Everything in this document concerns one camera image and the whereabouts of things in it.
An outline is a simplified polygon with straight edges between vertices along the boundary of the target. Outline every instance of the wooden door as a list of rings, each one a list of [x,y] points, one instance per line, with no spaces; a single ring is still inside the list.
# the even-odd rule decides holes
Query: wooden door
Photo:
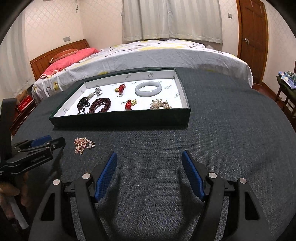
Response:
[[[263,79],[267,50],[268,26],[264,3],[259,0],[239,0],[242,34],[240,58],[251,68],[254,83]]]

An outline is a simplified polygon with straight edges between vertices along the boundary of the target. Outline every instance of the wall socket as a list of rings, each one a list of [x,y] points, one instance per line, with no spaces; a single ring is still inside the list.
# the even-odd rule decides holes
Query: wall socket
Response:
[[[70,41],[70,40],[71,40],[70,37],[65,37],[65,38],[64,38],[64,42],[67,42],[67,41]]]

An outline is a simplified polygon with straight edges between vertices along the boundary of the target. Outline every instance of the orange pillow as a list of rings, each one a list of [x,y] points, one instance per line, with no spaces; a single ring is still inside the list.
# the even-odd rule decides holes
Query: orange pillow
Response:
[[[53,57],[49,63],[52,64],[52,63],[54,63],[60,59],[63,59],[67,56],[70,56],[72,54],[76,54],[78,51],[79,51],[78,49],[68,49],[63,52],[60,52],[55,57]]]

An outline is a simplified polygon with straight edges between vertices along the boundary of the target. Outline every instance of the door frame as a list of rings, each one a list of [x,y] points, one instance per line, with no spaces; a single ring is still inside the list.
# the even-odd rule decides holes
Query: door frame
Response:
[[[238,50],[237,50],[237,57],[240,58],[241,52],[242,52],[242,12],[241,12],[241,7],[240,7],[240,0],[236,0],[236,2],[237,2],[237,16],[238,16],[238,20],[239,20],[239,46],[238,46]],[[266,62],[267,62],[267,54],[268,54],[268,21],[267,21],[267,14],[266,14],[266,8],[265,8],[264,3],[263,3],[263,10],[264,10],[265,24],[266,24],[266,49],[265,49],[263,70],[262,70],[259,84],[261,84],[262,80],[263,80],[263,76],[264,76],[264,72],[265,72],[265,68],[266,68]]]

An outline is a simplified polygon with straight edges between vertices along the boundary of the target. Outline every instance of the white curtain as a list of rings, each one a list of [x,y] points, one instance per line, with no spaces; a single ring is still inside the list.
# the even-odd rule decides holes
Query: white curtain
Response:
[[[25,41],[24,17],[23,11],[0,45],[0,104],[35,82]]]
[[[123,43],[178,38],[222,43],[219,0],[123,0]]]

